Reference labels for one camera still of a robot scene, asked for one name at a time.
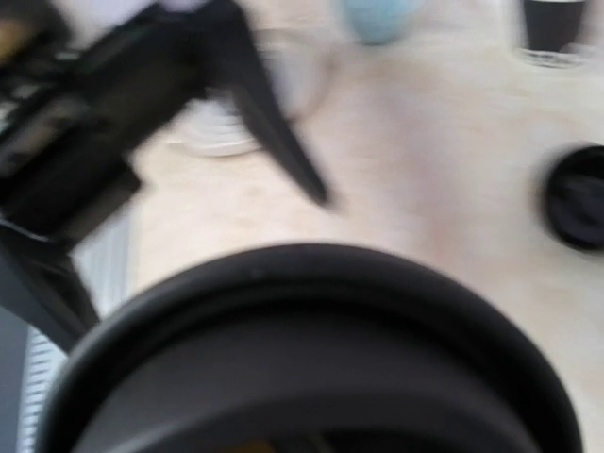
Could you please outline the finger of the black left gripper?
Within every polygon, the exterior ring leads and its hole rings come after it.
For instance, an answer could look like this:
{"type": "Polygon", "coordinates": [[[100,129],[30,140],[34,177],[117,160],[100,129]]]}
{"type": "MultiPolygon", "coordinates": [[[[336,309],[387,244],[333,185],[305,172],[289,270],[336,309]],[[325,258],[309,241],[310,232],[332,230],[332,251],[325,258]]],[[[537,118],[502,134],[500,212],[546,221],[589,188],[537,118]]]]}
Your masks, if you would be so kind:
{"type": "Polygon", "coordinates": [[[226,19],[226,73],[244,125],[268,155],[312,202],[330,201],[328,186],[315,169],[277,104],[268,74],[240,8],[226,19]]]}

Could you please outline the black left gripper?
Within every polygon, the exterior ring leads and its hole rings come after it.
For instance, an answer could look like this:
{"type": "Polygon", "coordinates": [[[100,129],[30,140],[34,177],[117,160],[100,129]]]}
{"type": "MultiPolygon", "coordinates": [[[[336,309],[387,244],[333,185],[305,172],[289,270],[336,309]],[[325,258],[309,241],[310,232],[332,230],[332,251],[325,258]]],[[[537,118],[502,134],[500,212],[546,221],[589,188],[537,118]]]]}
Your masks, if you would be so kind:
{"type": "Polygon", "coordinates": [[[50,1],[1,5],[1,238],[78,243],[139,189],[128,156],[245,60],[234,1],[152,1],[89,42],[50,1]]]}

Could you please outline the stack of black lids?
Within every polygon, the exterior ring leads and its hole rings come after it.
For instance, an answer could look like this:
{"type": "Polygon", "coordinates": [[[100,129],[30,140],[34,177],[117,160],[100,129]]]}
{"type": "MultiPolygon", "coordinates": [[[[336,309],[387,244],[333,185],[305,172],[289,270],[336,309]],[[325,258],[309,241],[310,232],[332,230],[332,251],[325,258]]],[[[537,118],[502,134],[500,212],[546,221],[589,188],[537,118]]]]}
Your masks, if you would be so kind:
{"type": "Polygon", "coordinates": [[[548,232],[583,253],[603,252],[603,146],[581,143],[564,149],[546,170],[539,209],[548,232]]]}

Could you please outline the blue glass cup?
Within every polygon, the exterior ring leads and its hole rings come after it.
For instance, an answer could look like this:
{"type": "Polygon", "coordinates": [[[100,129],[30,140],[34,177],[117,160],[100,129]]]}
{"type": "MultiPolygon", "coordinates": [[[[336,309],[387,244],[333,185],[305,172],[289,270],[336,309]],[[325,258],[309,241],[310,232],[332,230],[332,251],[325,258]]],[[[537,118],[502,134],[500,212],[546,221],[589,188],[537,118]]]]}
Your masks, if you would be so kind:
{"type": "Polygon", "coordinates": [[[339,1],[344,23],[358,42],[384,45],[405,35],[414,14],[424,5],[415,0],[339,1]]]}

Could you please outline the stack of paper cups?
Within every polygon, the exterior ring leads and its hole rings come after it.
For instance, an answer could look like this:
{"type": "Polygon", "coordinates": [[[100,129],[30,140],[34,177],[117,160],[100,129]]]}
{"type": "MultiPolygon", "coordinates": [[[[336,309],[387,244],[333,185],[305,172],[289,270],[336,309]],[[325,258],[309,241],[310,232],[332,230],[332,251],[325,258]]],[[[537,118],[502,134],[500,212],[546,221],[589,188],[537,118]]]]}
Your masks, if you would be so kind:
{"type": "Polygon", "coordinates": [[[521,38],[518,56],[534,66],[567,69],[585,57],[579,43],[589,1],[519,2],[521,38]]]}

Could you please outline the aluminium front rail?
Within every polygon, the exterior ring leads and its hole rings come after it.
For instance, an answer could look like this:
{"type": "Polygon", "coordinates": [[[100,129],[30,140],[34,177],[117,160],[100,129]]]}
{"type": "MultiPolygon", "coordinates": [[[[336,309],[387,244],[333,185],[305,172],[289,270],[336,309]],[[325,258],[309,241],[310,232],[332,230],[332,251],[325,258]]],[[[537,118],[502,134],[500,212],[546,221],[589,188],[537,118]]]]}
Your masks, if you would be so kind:
{"type": "Polygon", "coordinates": [[[100,427],[102,406],[136,361],[128,337],[108,333],[69,248],[1,228],[1,305],[67,357],[42,392],[35,452],[113,452],[121,416],[100,427]]]}

